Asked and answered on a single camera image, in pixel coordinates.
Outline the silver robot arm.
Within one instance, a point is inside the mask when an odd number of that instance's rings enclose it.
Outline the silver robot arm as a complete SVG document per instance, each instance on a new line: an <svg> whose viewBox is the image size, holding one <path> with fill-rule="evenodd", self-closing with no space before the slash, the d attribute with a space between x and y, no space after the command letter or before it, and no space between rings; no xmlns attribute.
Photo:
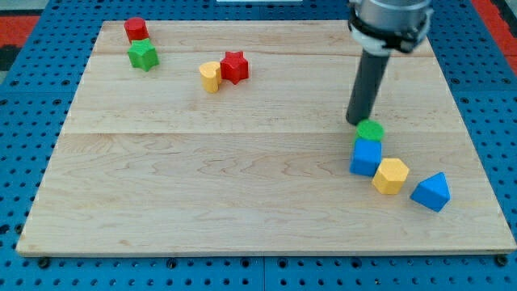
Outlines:
<svg viewBox="0 0 517 291"><path fill-rule="evenodd" d="M377 57L412 53L431 27L431 0L350 0L352 38Z"/></svg>

